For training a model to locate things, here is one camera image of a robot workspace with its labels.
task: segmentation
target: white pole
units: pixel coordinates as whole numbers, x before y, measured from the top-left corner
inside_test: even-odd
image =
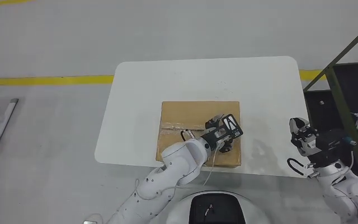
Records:
[[[2,136],[2,133],[4,132],[5,128],[6,128],[6,125],[11,117],[11,114],[13,112],[13,109],[15,108],[16,104],[18,102],[18,99],[17,98],[14,98],[10,101],[9,105],[7,106],[6,108],[6,111],[4,113],[4,116],[3,116],[3,120],[0,121],[0,138]]]

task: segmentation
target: label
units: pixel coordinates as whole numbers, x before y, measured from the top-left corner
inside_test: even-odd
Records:
[[[308,147],[310,147],[310,148],[315,148],[315,140],[313,140],[313,141],[307,143],[307,145],[308,145]]]

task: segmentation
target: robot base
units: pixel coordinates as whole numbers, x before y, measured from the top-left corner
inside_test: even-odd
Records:
[[[197,192],[178,202],[166,224],[269,224],[263,210],[247,198],[220,190]]]

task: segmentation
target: black panel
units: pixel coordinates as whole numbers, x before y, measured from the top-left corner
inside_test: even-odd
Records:
[[[310,113],[311,126],[320,132],[343,129],[340,114],[330,90],[304,93]]]
[[[190,207],[189,224],[205,223],[245,224],[237,198],[225,193],[207,193],[194,197]]]
[[[349,109],[358,113],[358,63],[337,64],[333,69]]]

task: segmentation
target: black cable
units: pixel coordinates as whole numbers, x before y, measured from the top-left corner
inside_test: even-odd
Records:
[[[185,142],[186,140],[185,140],[185,138],[184,138],[183,133],[184,133],[184,130],[182,130],[182,131],[180,132],[180,136],[181,136],[181,138],[183,139],[183,141]]]
[[[291,161],[294,161],[296,164],[298,164],[298,165],[301,166],[301,167],[303,167],[303,165],[302,165],[299,161],[295,160],[294,158],[288,158],[288,159],[287,159],[287,164],[289,165],[289,167],[290,167],[293,171],[295,171],[296,173],[298,173],[299,175],[303,176],[303,173],[302,173],[301,171],[299,171],[298,169],[294,168],[294,167],[291,165]]]

